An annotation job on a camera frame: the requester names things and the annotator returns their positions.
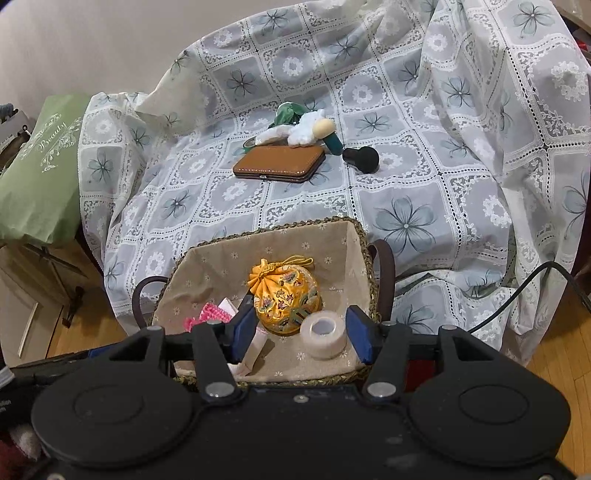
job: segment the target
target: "green fabric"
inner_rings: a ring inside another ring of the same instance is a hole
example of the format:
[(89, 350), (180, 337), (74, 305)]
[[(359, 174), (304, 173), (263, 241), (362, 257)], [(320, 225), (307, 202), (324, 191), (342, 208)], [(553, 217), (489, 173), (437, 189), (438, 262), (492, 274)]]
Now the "green fabric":
[(88, 95), (45, 100), (32, 138), (0, 177), (0, 244), (60, 246), (80, 224), (78, 138)]

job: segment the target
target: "brown leather case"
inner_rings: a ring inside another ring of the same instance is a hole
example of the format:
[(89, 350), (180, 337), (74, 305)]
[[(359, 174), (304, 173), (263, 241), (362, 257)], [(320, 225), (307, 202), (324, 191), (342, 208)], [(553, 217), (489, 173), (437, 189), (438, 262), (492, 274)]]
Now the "brown leather case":
[(236, 177), (302, 183), (308, 180), (324, 161), (324, 149), (319, 146), (288, 147), (262, 145), (254, 147), (234, 165)]

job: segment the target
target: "floral tablecloth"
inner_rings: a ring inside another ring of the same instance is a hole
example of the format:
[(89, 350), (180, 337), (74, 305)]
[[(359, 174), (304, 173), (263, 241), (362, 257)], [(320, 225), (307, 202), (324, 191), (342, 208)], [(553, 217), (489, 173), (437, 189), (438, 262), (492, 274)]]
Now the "floral tablecloth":
[[(198, 40), (153, 92), (100, 93), (83, 120), (83, 225), (119, 321), (134, 331), (134, 286), (199, 242), (348, 215), (395, 252), (395, 320), (470, 328), (540, 262), (574, 261), (588, 75), (547, 0), (326, 0)], [(243, 142), (285, 100), (323, 108), (346, 146), (373, 146), (378, 172), (329, 155), (304, 184), (235, 178)], [(563, 288), (538, 277), (476, 335), (526, 361)]]

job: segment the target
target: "black round brush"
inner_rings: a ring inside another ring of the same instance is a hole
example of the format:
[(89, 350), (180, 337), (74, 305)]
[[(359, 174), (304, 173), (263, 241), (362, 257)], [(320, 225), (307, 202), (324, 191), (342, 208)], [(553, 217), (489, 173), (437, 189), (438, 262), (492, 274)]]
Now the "black round brush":
[(379, 168), (379, 155), (372, 147), (345, 148), (343, 160), (363, 173), (376, 173)]

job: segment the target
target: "basket handle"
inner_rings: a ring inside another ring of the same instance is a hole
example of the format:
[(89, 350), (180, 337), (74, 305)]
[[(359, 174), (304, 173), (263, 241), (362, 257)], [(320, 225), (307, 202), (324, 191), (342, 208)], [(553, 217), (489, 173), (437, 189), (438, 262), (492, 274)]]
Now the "basket handle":
[(396, 285), (396, 265), (392, 248), (386, 240), (376, 240), (368, 245), (372, 260), (379, 258), (379, 290), (378, 313), (382, 322), (387, 322), (392, 316), (394, 304), (394, 287)]
[(144, 328), (147, 326), (146, 321), (144, 320), (144, 316), (142, 315), (142, 308), (139, 305), (139, 296), (146, 285), (149, 285), (157, 281), (166, 283), (168, 281), (168, 277), (162, 277), (160, 275), (146, 277), (137, 284), (134, 293), (131, 296), (131, 311), (134, 314), (134, 319), (137, 322), (139, 328)]

